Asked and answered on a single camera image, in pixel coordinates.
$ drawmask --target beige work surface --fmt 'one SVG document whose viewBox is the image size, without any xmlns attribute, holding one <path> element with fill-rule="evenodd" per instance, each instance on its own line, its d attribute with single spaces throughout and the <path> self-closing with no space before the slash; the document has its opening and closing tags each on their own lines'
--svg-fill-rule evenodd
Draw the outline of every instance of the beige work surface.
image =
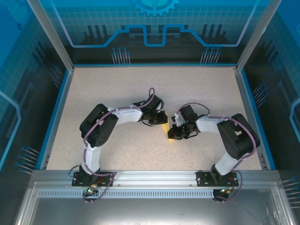
<svg viewBox="0 0 300 225">
<path fill-rule="evenodd" d="M 81 122 L 99 103 L 128 106 L 146 100 L 148 90 L 165 102 L 169 115 L 185 103 L 199 102 L 212 116 L 246 116 L 232 68 L 119 67 L 76 68 L 48 163 L 48 170 L 69 170 L 83 160 Z M 194 105 L 200 114 L 205 109 Z M 138 123 L 116 126 L 103 146 L 101 170 L 210 170 L 225 153 L 219 134 L 200 133 L 188 140 L 170 141 L 162 125 Z M 257 154 L 239 169 L 261 169 Z"/>
</svg>

